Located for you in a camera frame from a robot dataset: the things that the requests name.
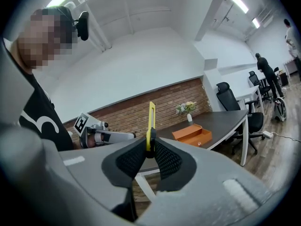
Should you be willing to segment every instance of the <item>orange box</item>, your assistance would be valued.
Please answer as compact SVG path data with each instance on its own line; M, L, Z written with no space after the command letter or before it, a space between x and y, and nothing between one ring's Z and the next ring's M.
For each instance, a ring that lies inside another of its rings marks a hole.
M205 130L197 124L175 131L173 132L173 136L177 141L197 147L201 147L206 142L212 140L211 131Z

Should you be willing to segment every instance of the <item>brick wall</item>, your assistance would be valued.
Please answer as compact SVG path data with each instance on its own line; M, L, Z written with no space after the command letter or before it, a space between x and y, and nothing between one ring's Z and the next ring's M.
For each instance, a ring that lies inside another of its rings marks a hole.
M92 112L90 115L108 122L111 131L134 132L137 137L140 137L144 136L147 131L150 101L156 106L156 130L187 119L186 115L179 116L175 113L175 107L178 104L187 101L197 102L196 109L191 113L192 116L211 111L201 80L194 79L134 97ZM73 141L79 139L73 129L75 121L64 124L68 131L73 132Z

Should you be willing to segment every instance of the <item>flower vase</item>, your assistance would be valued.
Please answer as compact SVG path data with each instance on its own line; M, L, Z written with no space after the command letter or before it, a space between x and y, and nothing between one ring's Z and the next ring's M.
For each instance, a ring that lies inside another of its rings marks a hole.
M191 117L191 115L190 115L189 113L187 114L187 120L188 120L189 122L192 121L192 117Z

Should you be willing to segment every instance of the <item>man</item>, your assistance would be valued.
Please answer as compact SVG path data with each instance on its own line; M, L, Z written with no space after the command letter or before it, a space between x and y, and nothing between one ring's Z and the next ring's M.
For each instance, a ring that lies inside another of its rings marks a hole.
M299 74L299 78L300 78L300 81L301 81L301 60L300 58L298 57L298 52L297 50L291 46L290 44L287 43L287 46L288 46L288 52L289 54L293 57L293 61L295 62L296 64L296 67L297 67L297 70L298 70L298 74Z
M284 95L283 95L281 87L279 85L277 76L275 75L273 69L269 66L268 61L265 58L261 57L259 53L256 53L255 57L257 58L257 68L258 68L258 70L260 72L264 73L265 78L266 78L267 82L269 83L269 85L271 87L274 101L277 99L277 93L276 93L275 86L277 88L279 96L281 98L284 98Z
M284 19L284 24L287 27L286 42L296 50L298 57L301 58L300 34L295 27L291 26L291 23L287 19Z
M22 127L35 131L41 138L53 141L58 151L80 149L74 144L60 121L47 94L35 79L32 70L47 65L56 55L72 48L77 34L68 8L59 6L38 9L9 51L18 69L34 87L19 118Z

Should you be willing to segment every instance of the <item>office chair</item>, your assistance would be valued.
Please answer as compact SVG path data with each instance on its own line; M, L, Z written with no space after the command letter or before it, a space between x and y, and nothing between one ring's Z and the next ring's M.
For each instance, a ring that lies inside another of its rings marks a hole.
M226 111L238 111L240 110L239 104L236 101L232 90L230 89L230 86L226 82L221 82L217 84L218 87L218 93L216 94L218 100L221 102L223 107L226 109ZM248 113L248 127L249 127L249 144L254 148L255 154L258 153L257 148L255 147L254 143L252 142L251 138L261 137L262 140L265 138L265 136L260 133L256 135L252 135L254 132L258 132L262 126L263 126L263 114L261 112L255 112L252 113L252 103L256 102L256 100L248 101L245 103L245 105L249 105L249 113ZM240 125L236 129L236 134L231 136L231 139L243 139L243 127ZM238 147L242 143L242 140L237 143L232 148L232 155L235 154L235 148Z
M254 86L256 86L256 85L259 86L259 91L261 94L262 101L268 100L270 103L272 103L272 96L269 96L269 91L271 90L271 87L269 85L263 87L254 71L250 71L249 74L250 74L249 80L251 81L251 83Z

